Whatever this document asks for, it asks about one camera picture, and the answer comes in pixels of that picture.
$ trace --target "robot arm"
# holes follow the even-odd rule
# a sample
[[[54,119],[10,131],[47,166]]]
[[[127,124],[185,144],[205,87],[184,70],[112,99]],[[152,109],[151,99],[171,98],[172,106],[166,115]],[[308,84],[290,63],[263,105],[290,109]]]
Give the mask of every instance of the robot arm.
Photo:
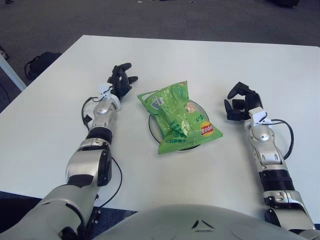
[[[85,238],[98,191],[112,177],[112,129],[120,109],[119,98],[138,79],[127,77],[125,71],[130,67],[130,63],[115,66],[110,83],[99,86],[101,96],[93,110],[93,123],[67,164],[67,183],[53,189],[18,224],[1,234],[0,239]],[[89,121],[86,117],[84,123],[88,126]]]
[[[307,239],[314,239],[314,236],[319,236],[319,232],[315,230],[300,193],[295,190],[285,162],[293,146],[291,127],[291,146],[283,157],[275,145],[275,133],[271,130],[274,124],[272,122],[277,119],[267,118],[260,96],[247,85],[237,83],[230,91],[228,99],[237,94],[245,96],[245,100],[234,99],[233,109],[229,102],[224,100],[227,119],[245,120],[244,127],[248,131],[253,159],[264,190],[263,199],[269,207],[265,212],[265,220]]]

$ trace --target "floor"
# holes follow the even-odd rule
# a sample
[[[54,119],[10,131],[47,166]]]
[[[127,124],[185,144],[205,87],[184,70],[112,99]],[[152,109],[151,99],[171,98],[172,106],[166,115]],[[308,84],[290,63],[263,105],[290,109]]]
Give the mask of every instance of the floor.
[[[82,35],[320,46],[319,0],[300,0],[293,8],[279,7],[268,0],[2,2],[0,45],[26,85],[31,83],[24,74],[28,61],[46,51],[63,53]],[[20,94],[2,70],[0,84],[10,101]],[[0,88],[0,112],[8,104]],[[0,192],[0,199],[12,197],[16,196]],[[105,221],[114,211],[105,210]],[[122,216],[120,221],[133,212],[116,214]],[[115,222],[105,224],[99,224],[95,234]]]

